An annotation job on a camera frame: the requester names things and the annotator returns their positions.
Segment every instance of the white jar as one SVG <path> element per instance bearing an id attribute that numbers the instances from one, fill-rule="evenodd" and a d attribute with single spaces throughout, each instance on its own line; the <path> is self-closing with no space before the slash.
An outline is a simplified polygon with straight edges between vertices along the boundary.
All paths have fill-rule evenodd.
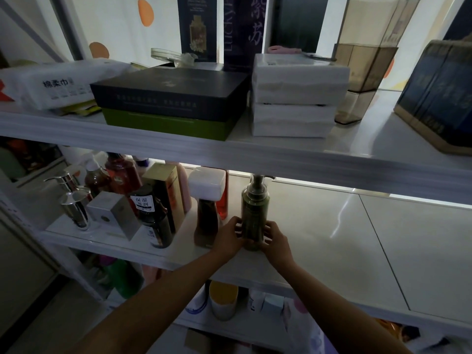
<path id="1" fill-rule="evenodd" d="M 211 310 L 220 321 L 229 321 L 236 313 L 238 286 L 212 281 L 209 286 Z"/>
<path id="2" fill-rule="evenodd" d="M 249 290 L 249 299 L 247 301 L 247 309 L 253 312 L 260 312 L 263 308 L 265 293 L 256 289 Z"/>

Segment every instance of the paper towel pack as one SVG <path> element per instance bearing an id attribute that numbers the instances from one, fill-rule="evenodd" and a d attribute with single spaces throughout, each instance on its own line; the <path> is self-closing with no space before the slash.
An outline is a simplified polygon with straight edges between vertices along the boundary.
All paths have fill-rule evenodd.
<path id="1" fill-rule="evenodd" d="M 252 91 L 256 103 L 337 106 L 349 84 L 349 67 L 307 56 L 256 54 Z"/>

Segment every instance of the hand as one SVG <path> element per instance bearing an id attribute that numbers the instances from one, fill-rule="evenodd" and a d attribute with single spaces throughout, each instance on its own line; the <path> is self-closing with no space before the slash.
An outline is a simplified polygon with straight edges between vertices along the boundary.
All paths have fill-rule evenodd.
<path id="1" fill-rule="evenodd" d="M 267 221 L 264 236 L 268 239 L 265 242 L 259 242 L 258 246 L 277 272 L 294 263 L 287 237 L 280 232 L 279 226 L 274 221 Z"/>
<path id="2" fill-rule="evenodd" d="M 245 244 L 245 240 L 238 238 L 236 234 L 237 230 L 241 231 L 240 228 L 241 219 L 233 216 L 216 234 L 211 250 L 221 255 L 225 262 L 231 260 Z"/>

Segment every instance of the orange dot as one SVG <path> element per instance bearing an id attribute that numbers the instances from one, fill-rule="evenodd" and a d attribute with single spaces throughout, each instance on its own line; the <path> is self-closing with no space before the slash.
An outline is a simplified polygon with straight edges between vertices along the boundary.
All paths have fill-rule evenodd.
<path id="1" fill-rule="evenodd" d="M 154 22 L 154 10 L 146 0 L 138 0 L 139 17 L 145 27 L 149 27 Z"/>
<path id="2" fill-rule="evenodd" d="M 110 58 L 110 53 L 108 52 L 108 49 L 100 42 L 92 42 L 89 45 L 91 55 L 94 59 L 109 59 Z"/>
<path id="3" fill-rule="evenodd" d="M 390 65 L 388 66 L 388 69 L 387 69 L 386 72 L 385 72 L 384 78 L 388 77 L 388 75 L 390 74 L 390 71 L 391 71 L 392 68 L 393 68 L 393 63 L 395 63 L 395 58 L 392 59 L 392 62 L 390 62 Z"/>

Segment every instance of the green box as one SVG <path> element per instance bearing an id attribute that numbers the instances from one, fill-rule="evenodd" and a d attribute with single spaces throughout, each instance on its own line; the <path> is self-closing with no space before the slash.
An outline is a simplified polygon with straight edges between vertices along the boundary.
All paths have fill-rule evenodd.
<path id="1" fill-rule="evenodd" d="M 240 115 L 238 115 L 229 118 L 226 122 L 214 122 L 107 108 L 103 108 L 102 111 L 108 125 L 221 141 L 226 140 L 240 118 Z"/>

